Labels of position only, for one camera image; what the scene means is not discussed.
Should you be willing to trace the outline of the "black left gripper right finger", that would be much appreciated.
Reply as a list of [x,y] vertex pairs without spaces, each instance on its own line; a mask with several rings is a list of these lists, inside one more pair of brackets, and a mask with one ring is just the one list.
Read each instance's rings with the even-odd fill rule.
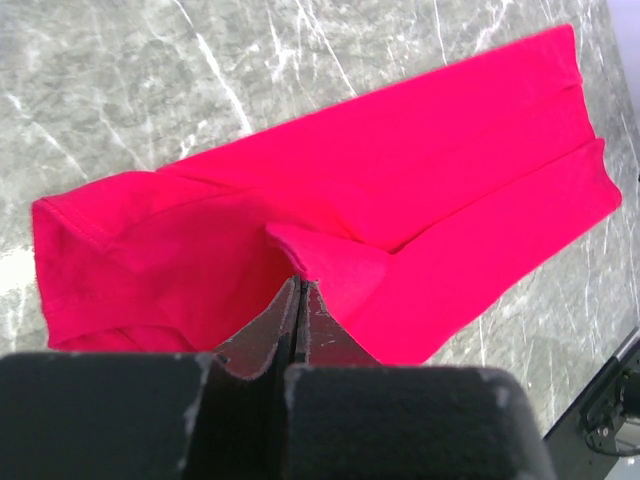
[[314,284],[286,370],[288,479],[551,479],[530,402],[508,372],[383,366]]

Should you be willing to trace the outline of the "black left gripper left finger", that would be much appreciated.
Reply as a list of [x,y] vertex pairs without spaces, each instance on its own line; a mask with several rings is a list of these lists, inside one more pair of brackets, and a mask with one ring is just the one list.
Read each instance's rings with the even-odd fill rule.
[[1,360],[5,479],[274,479],[300,282],[204,353]]

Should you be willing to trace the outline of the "red t-shirt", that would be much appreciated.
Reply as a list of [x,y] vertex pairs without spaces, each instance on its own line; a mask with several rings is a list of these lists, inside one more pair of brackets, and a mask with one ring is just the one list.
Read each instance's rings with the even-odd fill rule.
[[420,364],[622,195],[561,25],[32,206],[51,348],[215,348],[291,277]]

